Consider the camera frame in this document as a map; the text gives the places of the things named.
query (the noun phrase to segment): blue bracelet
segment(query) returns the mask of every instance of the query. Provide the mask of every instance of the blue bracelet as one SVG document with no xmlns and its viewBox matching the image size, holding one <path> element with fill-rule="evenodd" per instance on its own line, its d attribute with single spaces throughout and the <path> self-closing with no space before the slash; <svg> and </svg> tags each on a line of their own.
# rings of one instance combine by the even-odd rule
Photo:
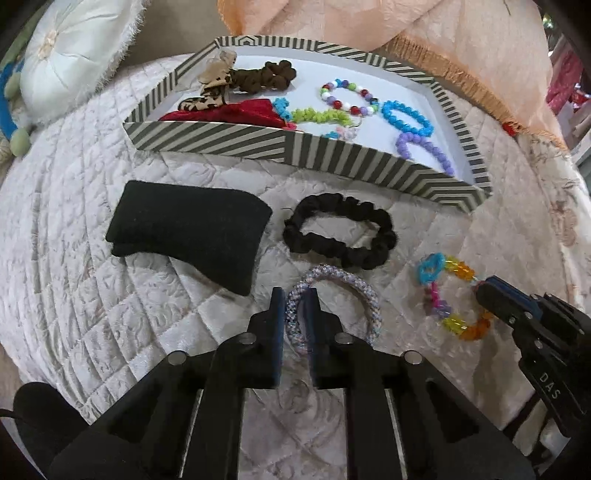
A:
<svg viewBox="0 0 591 480">
<path fill-rule="evenodd" d="M 286 122 L 291 122 L 293 117 L 291 113 L 287 111 L 287 107 L 290 105 L 289 101 L 285 97 L 276 98 L 272 102 L 273 108 L 277 112 L 277 115 Z"/>
<path fill-rule="evenodd" d="M 402 113 L 406 113 L 419 122 L 423 127 L 411 127 L 409 124 L 404 123 L 396 115 L 394 115 L 392 110 L 398 110 Z M 409 106 L 404 105 L 402 102 L 392 102 L 391 100 L 384 102 L 382 105 L 382 115 L 390 123 L 390 125 L 398 128 L 403 133 L 421 135 L 422 137 L 430 137 L 433 134 L 434 128 L 431 122 L 423 117 L 419 111 L 413 110 Z"/>
</svg>

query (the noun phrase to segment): red fabric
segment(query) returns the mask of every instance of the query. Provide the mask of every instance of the red fabric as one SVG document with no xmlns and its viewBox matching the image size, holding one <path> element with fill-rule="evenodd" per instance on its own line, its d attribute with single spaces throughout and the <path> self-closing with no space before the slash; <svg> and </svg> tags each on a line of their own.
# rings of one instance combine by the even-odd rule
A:
<svg viewBox="0 0 591 480">
<path fill-rule="evenodd" d="M 517 132 L 513 129 L 512 126 L 510 126 L 510 124 L 504 123 L 501 126 L 503 127 L 503 130 L 507 132 L 510 136 L 514 137 L 517 135 Z"/>
<path fill-rule="evenodd" d="M 230 103 L 201 112 L 178 110 L 167 113 L 160 119 L 186 122 L 225 122 L 227 124 L 285 128 L 285 122 L 273 110 L 273 105 L 268 98 L 244 100 L 240 103 Z"/>
<path fill-rule="evenodd" d="M 556 80 L 550 85 L 546 103 L 550 106 L 555 115 L 558 115 L 574 92 L 574 85 L 581 81 L 583 73 L 583 62 L 576 54 L 569 50 L 560 67 Z"/>
</svg>

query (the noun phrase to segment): lime green bracelet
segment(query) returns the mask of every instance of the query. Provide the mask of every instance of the lime green bracelet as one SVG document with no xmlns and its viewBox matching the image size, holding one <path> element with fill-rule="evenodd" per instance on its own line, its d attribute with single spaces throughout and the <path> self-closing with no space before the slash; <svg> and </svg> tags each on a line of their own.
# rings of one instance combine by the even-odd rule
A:
<svg viewBox="0 0 591 480">
<path fill-rule="evenodd" d="M 293 122 L 297 124 L 314 122 L 317 124 L 334 123 L 343 125 L 344 127 L 353 125 L 349 114 L 342 110 L 330 109 L 324 112 L 319 112 L 311 107 L 305 109 L 298 108 L 291 113 L 291 116 L 293 117 Z"/>
</svg>

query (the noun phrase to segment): white round pillow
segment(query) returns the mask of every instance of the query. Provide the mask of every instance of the white round pillow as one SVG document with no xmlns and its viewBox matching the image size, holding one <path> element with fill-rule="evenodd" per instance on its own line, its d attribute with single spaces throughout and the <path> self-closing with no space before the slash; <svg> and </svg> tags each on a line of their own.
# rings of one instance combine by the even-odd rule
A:
<svg viewBox="0 0 591 480">
<path fill-rule="evenodd" d="M 148 0 L 55 0 L 25 53 L 22 98 L 35 123 L 88 99 L 114 72 Z"/>
</svg>

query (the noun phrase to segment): brown scrunchie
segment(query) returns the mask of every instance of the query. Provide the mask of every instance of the brown scrunchie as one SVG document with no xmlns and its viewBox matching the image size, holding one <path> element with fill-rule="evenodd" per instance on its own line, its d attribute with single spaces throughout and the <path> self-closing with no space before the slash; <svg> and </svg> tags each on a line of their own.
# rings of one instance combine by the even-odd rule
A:
<svg viewBox="0 0 591 480">
<path fill-rule="evenodd" d="M 258 70 L 230 70 L 230 88 L 258 93 L 265 89 L 286 90 L 297 72 L 288 60 L 278 64 L 268 61 Z"/>
</svg>

